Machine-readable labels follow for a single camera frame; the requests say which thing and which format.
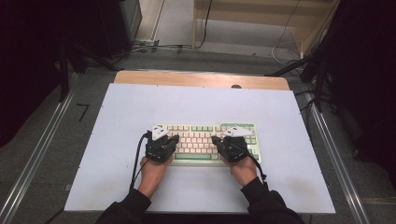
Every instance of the white board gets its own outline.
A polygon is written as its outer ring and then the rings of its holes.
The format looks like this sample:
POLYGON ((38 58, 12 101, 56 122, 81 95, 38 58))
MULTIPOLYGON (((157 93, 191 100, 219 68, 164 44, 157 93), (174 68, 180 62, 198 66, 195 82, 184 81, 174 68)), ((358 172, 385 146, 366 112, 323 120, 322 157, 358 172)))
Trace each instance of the white board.
MULTIPOLYGON (((121 201, 138 141, 154 123, 221 122, 256 124, 269 188, 289 208, 301 214, 335 212, 292 91, 134 84, 109 85, 64 210, 105 210, 121 201)), ((148 210, 246 213, 240 189, 227 167, 170 166, 148 210)))

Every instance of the person's right hand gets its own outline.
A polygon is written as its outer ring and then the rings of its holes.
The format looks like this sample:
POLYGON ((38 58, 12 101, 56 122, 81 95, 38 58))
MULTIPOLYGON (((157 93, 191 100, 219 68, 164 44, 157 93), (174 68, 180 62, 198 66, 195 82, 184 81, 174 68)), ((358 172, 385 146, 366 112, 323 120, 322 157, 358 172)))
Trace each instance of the person's right hand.
POLYGON ((163 181, 166 168, 168 167, 169 163, 172 162, 172 160, 173 156, 164 162, 152 161, 146 157, 143 157, 142 161, 140 162, 140 166, 143 166, 142 180, 137 190, 146 195, 148 198, 151 198, 163 181))
POLYGON ((242 187, 257 177, 256 165, 250 157, 246 157, 239 162, 228 162, 223 157, 220 156, 220 158, 230 167, 231 174, 242 187))

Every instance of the mechanical keyboard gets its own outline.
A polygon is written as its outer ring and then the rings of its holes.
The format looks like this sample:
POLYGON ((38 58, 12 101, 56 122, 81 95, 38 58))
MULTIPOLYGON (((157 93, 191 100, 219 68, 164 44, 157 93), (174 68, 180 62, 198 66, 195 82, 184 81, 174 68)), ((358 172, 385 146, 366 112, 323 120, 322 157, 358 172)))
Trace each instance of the mechanical keyboard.
POLYGON ((223 138, 228 128, 239 126, 255 133, 245 136, 247 150, 259 162, 262 162, 256 126, 251 123, 221 123, 218 125, 203 124, 156 124, 169 131, 168 136, 179 135, 179 142, 170 165, 222 166, 217 147, 212 144, 212 135, 223 138))

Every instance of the person's left hand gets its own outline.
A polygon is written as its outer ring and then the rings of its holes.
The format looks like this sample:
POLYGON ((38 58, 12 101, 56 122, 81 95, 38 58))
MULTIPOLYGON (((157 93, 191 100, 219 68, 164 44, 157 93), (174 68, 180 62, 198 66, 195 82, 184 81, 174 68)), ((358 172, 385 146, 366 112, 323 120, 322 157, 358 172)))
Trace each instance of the person's left hand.
POLYGON ((160 186, 163 177, 165 176, 166 168, 173 160, 171 156, 167 161, 148 161, 148 158, 143 157, 140 162, 142 166, 145 162, 146 165, 142 168, 142 181, 140 182, 139 190, 146 197, 151 198, 157 188, 160 186))

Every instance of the green keycap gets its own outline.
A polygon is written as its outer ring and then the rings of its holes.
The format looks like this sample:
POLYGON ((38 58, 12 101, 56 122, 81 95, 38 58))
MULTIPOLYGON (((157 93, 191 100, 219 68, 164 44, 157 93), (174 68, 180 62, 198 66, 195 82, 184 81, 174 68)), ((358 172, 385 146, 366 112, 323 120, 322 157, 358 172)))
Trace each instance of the green keycap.
POLYGON ((219 159, 219 154, 212 154, 212 160, 216 161, 219 159))
POLYGON ((175 154, 176 160, 210 160, 210 154, 175 154))

